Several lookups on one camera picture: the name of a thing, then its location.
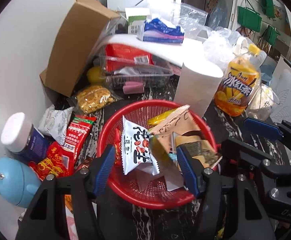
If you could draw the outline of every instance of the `green bag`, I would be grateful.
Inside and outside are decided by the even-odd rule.
[[[272,27],[271,25],[268,25],[268,28],[263,34],[263,37],[270,45],[274,46],[276,43],[276,38],[278,34],[280,35],[280,33],[276,32],[274,27]]]
[[[260,4],[262,12],[266,16],[272,19],[275,18],[275,7],[273,6],[273,0],[261,0],[261,3],[259,3],[257,0],[255,1]]]
[[[238,23],[244,27],[255,32],[260,32],[261,27],[261,16],[254,10],[249,0],[244,0],[246,7],[238,6]]]

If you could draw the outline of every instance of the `metal screw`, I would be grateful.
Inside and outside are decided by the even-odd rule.
[[[204,173],[207,174],[207,175],[210,175],[211,173],[213,173],[213,170],[210,169],[210,168],[205,168],[204,169]]]
[[[243,174],[239,174],[239,175],[238,175],[238,179],[239,179],[240,181],[244,181],[244,180],[246,179],[246,176],[244,176]]]
[[[276,198],[279,196],[279,190],[277,188],[273,188],[271,191],[270,191],[270,194],[272,197]]]
[[[54,175],[53,174],[49,174],[47,177],[46,177],[47,180],[53,180],[54,179]]]
[[[81,174],[87,174],[89,172],[89,169],[88,168],[82,168],[81,170],[80,170],[80,173]]]
[[[268,160],[268,159],[264,159],[262,162],[263,162],[263,164],[266,165],[266,166],[269,166],[270,163],[271,163],[271,161]]]

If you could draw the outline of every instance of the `paper towel roll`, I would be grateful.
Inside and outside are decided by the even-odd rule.
[[[222,77],[223,71],[217,65],[205,59],[189,57],[184,60],[174,101],[180,105],[190,105],[190,109],[202,117]]]

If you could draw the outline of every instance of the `yellow bottle cap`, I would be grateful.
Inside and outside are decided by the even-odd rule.
[[[259,55],[261,49],[259,49],[255,44],[249,44],[248,51],[253,55]]]

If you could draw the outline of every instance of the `light blue toy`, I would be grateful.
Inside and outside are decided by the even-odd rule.
[[[25,164],[12,158],[0,159],[0,195],[13,205],[27,208],[41,181]]]

